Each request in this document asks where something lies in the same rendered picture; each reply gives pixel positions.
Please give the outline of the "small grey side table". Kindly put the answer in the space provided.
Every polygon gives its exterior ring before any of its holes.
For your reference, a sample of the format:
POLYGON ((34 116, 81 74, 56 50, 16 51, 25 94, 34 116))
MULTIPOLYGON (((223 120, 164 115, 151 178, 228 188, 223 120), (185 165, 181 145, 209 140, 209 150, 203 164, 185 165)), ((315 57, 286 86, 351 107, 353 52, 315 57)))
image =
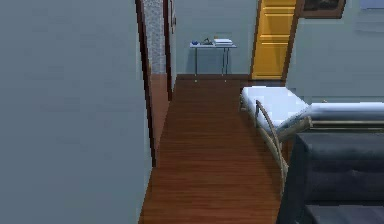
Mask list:
POLYGON ((228 75, 228 63, 229 63, 229 51, 231 49, 236 49, 237 46, 233 44, 232 46, 215 46, 213 45, 203 45, 199 43, 198 45, 189 44, 189 48, 194 51, 194 77, 198 76, 198 50, 199 49, 221 49, 222 50, 222 64, 221 64, 221 77, 224 80, 227 80, 226 76, 228 75))

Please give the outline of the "white lounge chair wooden frame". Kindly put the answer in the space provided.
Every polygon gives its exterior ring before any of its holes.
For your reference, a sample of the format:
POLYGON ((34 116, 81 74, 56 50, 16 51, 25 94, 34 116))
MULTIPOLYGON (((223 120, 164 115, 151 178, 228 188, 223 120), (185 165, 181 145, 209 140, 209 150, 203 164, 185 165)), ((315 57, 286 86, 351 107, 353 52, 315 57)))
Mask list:
POLYGON ((239 110, 249 113, 280 168, 281 192, 289 168, 283 144, 295 134, 323 130, 384 132, 382 102, 307 104, 286 87, 244 87, 239 110))

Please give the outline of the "yellow panelled room door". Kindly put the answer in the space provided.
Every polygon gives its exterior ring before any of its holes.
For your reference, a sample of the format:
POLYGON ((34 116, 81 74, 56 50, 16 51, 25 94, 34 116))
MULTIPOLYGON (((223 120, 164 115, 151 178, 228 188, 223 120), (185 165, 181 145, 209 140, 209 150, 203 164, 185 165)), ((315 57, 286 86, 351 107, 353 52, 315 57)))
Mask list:
POLYGON ((282 77, 295 9, 296 0, 259 0, 253 79, 282 77))

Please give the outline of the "dark grey sofa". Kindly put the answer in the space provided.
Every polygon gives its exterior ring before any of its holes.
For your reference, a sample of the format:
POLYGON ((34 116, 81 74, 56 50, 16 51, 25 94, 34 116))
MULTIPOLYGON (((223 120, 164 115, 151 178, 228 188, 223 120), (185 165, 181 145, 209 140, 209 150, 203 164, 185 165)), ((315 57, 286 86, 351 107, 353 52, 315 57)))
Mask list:
POLYGON ((384 134, 297 134, 276 224, 384 224, 384 134))

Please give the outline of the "dark framed wall picture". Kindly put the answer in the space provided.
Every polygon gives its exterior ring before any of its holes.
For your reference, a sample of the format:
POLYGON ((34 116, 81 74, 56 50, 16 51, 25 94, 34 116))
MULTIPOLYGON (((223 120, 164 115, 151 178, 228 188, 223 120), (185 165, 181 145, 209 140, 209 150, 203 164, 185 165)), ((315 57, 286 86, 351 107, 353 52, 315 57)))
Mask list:
POLYGON ((305 19, 341 19, 346 0, 304 0, 301 17, 305 19))

